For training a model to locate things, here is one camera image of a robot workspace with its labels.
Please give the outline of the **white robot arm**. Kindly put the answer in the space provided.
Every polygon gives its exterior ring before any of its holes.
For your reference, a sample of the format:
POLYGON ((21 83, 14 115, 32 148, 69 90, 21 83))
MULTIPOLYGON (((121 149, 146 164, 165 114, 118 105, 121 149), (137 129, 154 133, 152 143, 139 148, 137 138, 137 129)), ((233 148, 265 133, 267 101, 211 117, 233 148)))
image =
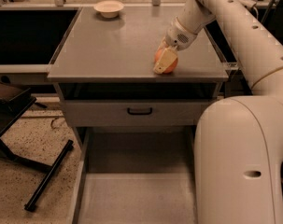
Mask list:
POLYGON ((200 117, 194 139, 198 224, 283 224, 283 46, 239 0, 188 0, 158 48, 154 71, 217 21, 250 96, 221 99, 200 117))

